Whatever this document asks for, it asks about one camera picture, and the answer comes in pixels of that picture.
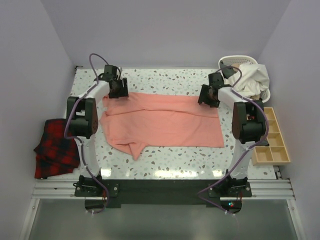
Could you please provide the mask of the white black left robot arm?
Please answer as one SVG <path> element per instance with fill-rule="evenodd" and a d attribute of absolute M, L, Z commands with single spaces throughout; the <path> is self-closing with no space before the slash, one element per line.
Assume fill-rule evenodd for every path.
<path fill-rule="evenodd" d="M 96 77 L 92 86 L 67 99 L 64 137 L 75 140 L 84 177 L 97 177 L 101 172 L 95 147 L 95 134 L 99 128 L 97 104 L 105 96 L 111 99 L 129 96 L 127 78 L 122 78 L 121 73 L 119 67 L 105 65 L 104 72 Z"/>

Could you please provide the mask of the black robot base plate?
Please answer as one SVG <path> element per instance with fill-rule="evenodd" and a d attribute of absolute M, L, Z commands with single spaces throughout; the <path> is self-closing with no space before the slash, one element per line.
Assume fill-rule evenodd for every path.
<path fill-rule="evenodd" d="M 242 198 L 252 197 L 247 180 L 226 179 L 99 179 L 80 176 L 74 195 L 85 198 L 86 210 L 123 205 L 203 205 L 238 211 Z"/>

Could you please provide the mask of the pink t shirt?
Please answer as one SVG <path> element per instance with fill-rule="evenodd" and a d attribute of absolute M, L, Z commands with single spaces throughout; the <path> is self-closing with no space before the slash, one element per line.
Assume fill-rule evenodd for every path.
<path fill-rule="evenodd" d="M 145 147 L 223 148 L 217 108 L 198 104 L 196 96 L 131 92 L 102 100 L 100 118 L 107 143 L 134 160 Z"/>

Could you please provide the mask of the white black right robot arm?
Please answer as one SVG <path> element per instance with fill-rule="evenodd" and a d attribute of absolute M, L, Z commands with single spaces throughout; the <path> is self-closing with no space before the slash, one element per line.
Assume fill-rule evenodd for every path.
<path fill-rule="evenodd" d="M 235 196 L 241 186 L 237 180 L 248 177 L 248 167 L 254 147 L 264 141 L 268 135 L 269 124 L 261 100 L 252 100 L 236 92 L 224 82 L 219 72 L 208 75 L 208 85 L 201 86 L 198 103 L 211 108 L 224 103 L 232 110 L 231 132 L 235 138 L 231 169 L 226 177 L 231 179 L 223 183 L 223 192 Z"/>

